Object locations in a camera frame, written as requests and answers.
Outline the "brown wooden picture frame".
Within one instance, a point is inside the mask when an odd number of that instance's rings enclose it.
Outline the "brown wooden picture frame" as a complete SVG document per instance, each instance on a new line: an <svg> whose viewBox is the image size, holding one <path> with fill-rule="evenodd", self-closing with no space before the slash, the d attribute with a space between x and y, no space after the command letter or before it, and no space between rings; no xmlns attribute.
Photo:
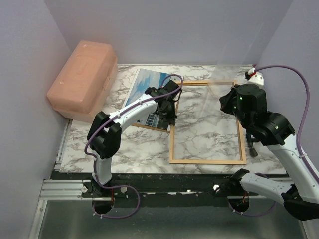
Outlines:
<svg viewBox="0 0 319 239"><path fill-rule="evenodd" d="M169 161L175 164L245 165L244 130L220 110L219 98L236 80L184 80L170 127Z"/></svg>

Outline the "photo of white building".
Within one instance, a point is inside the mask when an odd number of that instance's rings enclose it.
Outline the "photo of white building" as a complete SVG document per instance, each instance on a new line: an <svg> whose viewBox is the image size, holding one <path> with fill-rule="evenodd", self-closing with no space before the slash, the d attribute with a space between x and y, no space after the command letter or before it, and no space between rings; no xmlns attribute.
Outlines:
<svg viewBox="0 0 319 239"><path fill-rule="evenodd" d="M123 103L123 108L138 99L148 87L163 87L169 82L169 80L180 82L180 77L168 76L168 73L140 68L136 72L133 83ZM138 119L134 124L132 124L132 126L170 132L169 123L163 122L157 113L152 113Z"/></svg>

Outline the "clear acrylic sheet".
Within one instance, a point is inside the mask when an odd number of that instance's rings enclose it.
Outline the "clear acrylic sheet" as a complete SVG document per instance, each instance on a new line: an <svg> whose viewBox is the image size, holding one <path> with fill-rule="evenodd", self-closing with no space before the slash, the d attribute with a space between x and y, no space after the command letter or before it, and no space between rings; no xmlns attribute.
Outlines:
<svg viewBox="0 0 319 239"><path fill-rule="evenodd" d="M235 116L220 110L219 98L244 81L239 74L263 26L240 28L207 77L185 80L176 105L178 119L170 131L170 163L246 164L243 128Z"/></svg>

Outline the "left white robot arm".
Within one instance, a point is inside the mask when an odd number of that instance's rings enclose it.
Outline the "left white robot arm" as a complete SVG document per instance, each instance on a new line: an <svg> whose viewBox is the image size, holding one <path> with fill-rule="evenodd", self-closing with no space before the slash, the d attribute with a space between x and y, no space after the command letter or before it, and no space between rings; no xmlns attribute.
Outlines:
<svg viewBox="0 0 319 239"><path fill-rule="evenodd" d="M137 100L118 111L96 114L84 152L94 158L93 190L98 196L107 196L113 188L109 183L112 179L111 163L120 148L122 133L137 120L152 113L159 115L162 122L174 125L175 98L180 96L182 86L183 82L177 84L169 80L163 87L147 88Z"/></svg>

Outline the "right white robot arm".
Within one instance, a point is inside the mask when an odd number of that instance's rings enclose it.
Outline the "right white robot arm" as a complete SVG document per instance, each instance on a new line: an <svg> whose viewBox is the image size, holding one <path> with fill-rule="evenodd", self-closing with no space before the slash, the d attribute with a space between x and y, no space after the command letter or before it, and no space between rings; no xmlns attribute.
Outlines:
<svg viewBox="0 0 319 239"><path fill-rule="evenodd" d="M285 116L267 110L266 92L255 84L234 85L219 99L222 112L241 126L280 161L292 183L281 183L240 169L229 179L235 194L253 192L282 204L301 221L319 217L319 173L297 146L295 130Z"/></svg>

